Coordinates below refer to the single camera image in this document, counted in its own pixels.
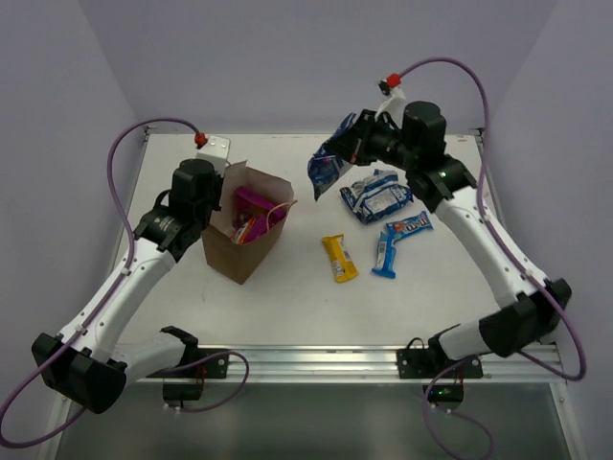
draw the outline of yellow wrapper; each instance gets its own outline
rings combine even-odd
[[[349,252],[347,252],[344,239],[345,235],[322,238],[322,243],[326,248],[326,252],[328,252],[329,261],[332,264],[332,273],[337,283],[344,283],[357,276],[357,269]]]

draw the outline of paper bag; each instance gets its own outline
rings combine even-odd
[[[209,226],[202,232],[207,264],[242,285],[255,271],[275,245],[289,214],[268,232],[247,244],[232,242],[234,192],[244,185],[275,204],[291,202],[294,191],[286,180],[262,171],[247,168],[247,162],[236,163],[226,169],[221,191],[221,211],[211,215]]]

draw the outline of robotic arm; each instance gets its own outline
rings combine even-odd
[[[181,162],[172,175],[170,190],[157,197],[153,209],[134,230],[135,250],[130,269],[118,264],[87,306],[58,335],[42,333],[36,339],[32,352],[41,365],[67,337],[81,332],[72,346],[42,373],[47,386],[99,414],[133,381],[193,361],[197,339],[174,327],[164,328],[144,343],[118,345],[117,341],[151,289],[200,239],[211,213],[219,209],[227,152],[218,151],[212,142],[199,150],[196,158]],[[168,205],[163,205],[166,196]],[[120,273],[125,275],[123,280],[95,322],[84,329],[83,319],[99,304]]]
[[[445,118],[436,105],[413,102],[404,108],[402,127],[387,112],[363,110],[348,129],[325,143],[329,153],[354,165],[379,160],[404,170],[413,195],[464,245],[501,309],[431,337],[428,348],[415,352],[419,356],[412,363],[428,374],[464,357],[486,353],[508,357],[550,333],[559,321],[544,296],[514,267],[484,225],[474,177],[461,161],[444,153],[445,129]],[[571,296],[568,284],[563,279],[549,280],[521,252],[491,210],[486,210],[486,219],[506,246],[565,308]]]

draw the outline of held blue package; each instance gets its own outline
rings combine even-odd
[[[411,190],[398,184],[395,171],[375,170],[373,175],[343,187],[340,193],[362,223],[381,220],[413,201]]]
[[[394,238],[392,238],[392,235],[381,232],[379,242],[376,244],[376,264],[373,273],[385,278],[395,279],[396,273],[392,270],[395,256]]]
[[[419,233],[421,230],[432,230],[432,223],[428,218],[428,213],[421,211],[416,216],[411,218],[404,218],[398,222],[389,222],[385,224],[387,233],[393,238],[394,242],[410,237]]]
[[[354,113],[350,113],[340,126],[334,131],[330,139],[340,136],[347,129],[352,127]],[[336,156],[329,154],[324,146],[320,147],[313,156],[308,160],[306,172],[308,178],[313,184],[313,192],[315,193],[315,201],[319,199],[324,192],[329,189],[344,173],[346,173],[353,165]]]

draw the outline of white tabletop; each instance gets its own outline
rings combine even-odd
[[[454,235],[436,217],[434,231],[397,244],[395,280],[371,273],[383,221],[424,209],[408,205],[389,218],[363,225],[345,207],[338,189],[373,168],[353,168],[316,203],[307,160],[326,134],[232,134],[230,161],[291,181],[298,203],[281,238],[256,272],[239,286],[207,266],[201,242],[151,292],[125,329],[122,341],[150,337],[173,325],[203,344],[398,345],[424,338],[497,310],[488,284]],[[476,176],[479,151],[472,136],[447,136],[447,152]],[[170,187],[180,160],[193,156],[189,134],[152,134],[129,218],[136,225],[157,195]],[[337,284],[324,236],[345,234],[359,276]],[[123,253],[125,238],[122,241]]]

